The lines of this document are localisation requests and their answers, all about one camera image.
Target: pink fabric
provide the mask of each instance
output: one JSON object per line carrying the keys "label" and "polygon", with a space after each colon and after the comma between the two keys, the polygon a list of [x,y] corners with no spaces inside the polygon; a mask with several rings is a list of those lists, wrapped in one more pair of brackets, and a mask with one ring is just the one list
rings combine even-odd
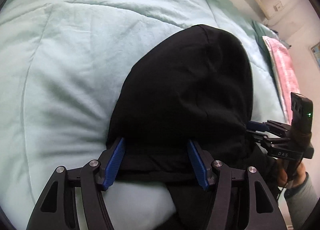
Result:
{"label": "pink fabric", "polygon": [[271,56],[282,109],[288,124],[291,124],[291,92],[300,93],[298,81],[294,73],[291,56],[287,48],[278,40],[267,36],[262,37]]}

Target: bed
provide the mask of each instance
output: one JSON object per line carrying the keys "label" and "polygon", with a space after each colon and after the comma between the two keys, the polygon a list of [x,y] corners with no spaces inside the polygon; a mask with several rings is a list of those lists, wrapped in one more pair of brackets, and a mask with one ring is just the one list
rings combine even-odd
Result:
{"label": "bed", "polygon": [[[262,39],[275,34],[229,0],[7,0],[0,12],[0,205],[18,230],[56,167],[81,167],[105,149],[131,67],[196,24],[238,37],[252,67],[252,119],[284,122]],[[175,212],[155,182],[115,182],[104,199],[116,230],[153,229]]]}

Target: garment sleeve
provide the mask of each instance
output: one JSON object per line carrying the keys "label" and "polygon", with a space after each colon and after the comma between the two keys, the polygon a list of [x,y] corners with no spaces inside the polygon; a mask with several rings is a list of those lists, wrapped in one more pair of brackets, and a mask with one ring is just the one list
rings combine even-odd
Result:
{"label": "garment sleeve", "polygon": [[318,201],[309,174],[307,173],[303,184],[287,189],[284,198],[288,205],[292,226],[298,230],[307,220]]}

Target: black garment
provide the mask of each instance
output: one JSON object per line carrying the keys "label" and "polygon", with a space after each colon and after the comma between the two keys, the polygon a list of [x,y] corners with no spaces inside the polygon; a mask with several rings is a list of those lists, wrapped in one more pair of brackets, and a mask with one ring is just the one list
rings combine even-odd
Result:
{"label": "black garment", "polygon": [[206,25],[180,31],[141,58],[123,84],[107,141],[126,139],[117,179],[165,182],[178,213],[170,221],[200,229],[211,194],[195,180],[188,139],[230,167],[256,166],[276,186],[272,160],[245,140],[251,114],[252,74],[239,40]]}

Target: silver screw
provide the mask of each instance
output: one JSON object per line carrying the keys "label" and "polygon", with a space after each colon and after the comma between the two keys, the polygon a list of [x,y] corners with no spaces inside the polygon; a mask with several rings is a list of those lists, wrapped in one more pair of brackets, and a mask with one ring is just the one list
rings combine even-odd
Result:
{"label": "silver screw", "polygon": [[221,167],[221,166],[223,165],[223,163],[222,163],[221,161],[219,161],[219,160],[215,160],[215,161],[213,162],[213,164],[214,164],[216,167]]}
{"label": "silver screw", "polygon": [[98,164],[99,164],[99,162],[98,162],[96,159],[90,161],[90,163],[89,163],[89,165],[90,165],[91,167],[95,167],[95,166],[97,166]]}
{"label": "silver screw", "polygon": [[64,171],[64,167],[57,167],[56,172],[61,173]]}
{"label": "silver screw", "polygon": [[256,173],[257,172],[257,169],[255,167],[249,167],[248,169],[249,169],[249,171],[251,173]]}

